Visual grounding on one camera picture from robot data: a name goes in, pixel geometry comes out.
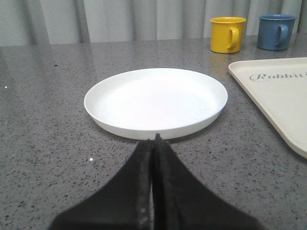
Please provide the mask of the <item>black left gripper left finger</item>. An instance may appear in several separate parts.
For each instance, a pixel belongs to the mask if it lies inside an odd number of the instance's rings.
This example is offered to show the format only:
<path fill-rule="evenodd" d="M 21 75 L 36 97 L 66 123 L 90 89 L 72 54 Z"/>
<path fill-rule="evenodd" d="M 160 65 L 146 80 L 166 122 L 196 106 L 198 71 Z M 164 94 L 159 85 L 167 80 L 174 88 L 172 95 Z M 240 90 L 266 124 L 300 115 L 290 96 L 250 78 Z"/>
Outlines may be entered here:
<path fill-rule="evenodd" d="M 59 214 L 51 230 L 150 229 L 151 143 L 139 141 L 125 165 L 98 192 Z"/>

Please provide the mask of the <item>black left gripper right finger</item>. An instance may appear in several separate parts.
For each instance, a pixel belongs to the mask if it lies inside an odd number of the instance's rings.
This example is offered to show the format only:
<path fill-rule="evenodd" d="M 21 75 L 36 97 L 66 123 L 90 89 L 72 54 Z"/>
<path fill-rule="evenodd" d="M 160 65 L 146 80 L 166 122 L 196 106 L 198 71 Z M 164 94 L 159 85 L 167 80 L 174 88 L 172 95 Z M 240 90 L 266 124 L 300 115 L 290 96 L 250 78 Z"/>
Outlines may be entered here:
<path fill-rule="evenodd" d="M 153 204 L 156 230 L 260 230 L 258 220 L 206 188 L 170 144 L 153 143 Z"/>

